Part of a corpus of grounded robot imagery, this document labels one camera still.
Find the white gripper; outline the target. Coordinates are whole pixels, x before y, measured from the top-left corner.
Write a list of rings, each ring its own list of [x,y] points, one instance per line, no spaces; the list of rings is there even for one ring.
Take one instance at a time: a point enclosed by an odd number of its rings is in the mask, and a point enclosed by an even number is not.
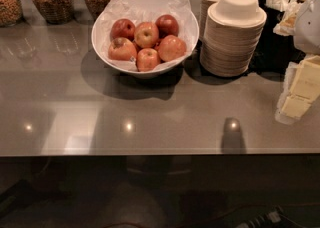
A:
[[[290,62],[283,82],[275,119],[291,125],[299,121],[320,96],[320,0],[306,0],[294,27],[294,46],[308,54],[299,63]]]

